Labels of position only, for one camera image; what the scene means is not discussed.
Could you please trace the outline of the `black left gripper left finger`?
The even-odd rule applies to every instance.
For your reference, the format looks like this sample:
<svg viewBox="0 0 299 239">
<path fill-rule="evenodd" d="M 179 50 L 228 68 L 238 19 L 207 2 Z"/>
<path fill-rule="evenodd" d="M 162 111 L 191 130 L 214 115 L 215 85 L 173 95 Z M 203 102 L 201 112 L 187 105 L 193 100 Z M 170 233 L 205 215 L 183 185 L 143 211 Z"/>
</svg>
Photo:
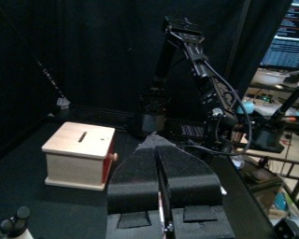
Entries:
<svg viewBox="0 0 299 239">
<path fill-rule="evenodd" d="M 107 188 L 108 214 L 159 209 L 155 149 L 161 136 L 150 134 L 115 169 Z"/>
</svg>

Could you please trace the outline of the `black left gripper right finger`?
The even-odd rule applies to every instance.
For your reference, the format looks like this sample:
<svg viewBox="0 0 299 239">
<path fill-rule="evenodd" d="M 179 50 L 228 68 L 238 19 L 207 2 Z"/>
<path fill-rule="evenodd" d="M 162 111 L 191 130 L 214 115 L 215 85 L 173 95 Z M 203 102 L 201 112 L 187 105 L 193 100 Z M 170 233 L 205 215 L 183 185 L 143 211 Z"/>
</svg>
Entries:
<svg viewBox="0 0 299 239">
<path fill-rule="evenodd" d="M 222 204 L 221 182 L 202 159 L 163 137 L 155 139 L 155 158 L 163 184 L 163 201 L 170 210 Z"/>
</svg>

